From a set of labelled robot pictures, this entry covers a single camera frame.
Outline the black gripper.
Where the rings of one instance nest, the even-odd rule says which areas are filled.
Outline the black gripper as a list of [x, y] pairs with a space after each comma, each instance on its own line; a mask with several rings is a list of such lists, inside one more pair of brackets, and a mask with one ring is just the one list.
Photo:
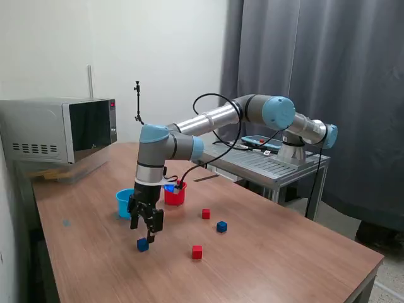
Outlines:
[[145, 223], [147, 226], [147, 242], [153, 243], [155, 234], [163, 230], [162, 209], [156, 209], [156, 203], [160, 199], [161, 185], [144, 185], [134, 183], [134, 193], [129, 196], [128, 213], [131, 215], [130, 229], [138, 228], [139, 205], [146, 207]]

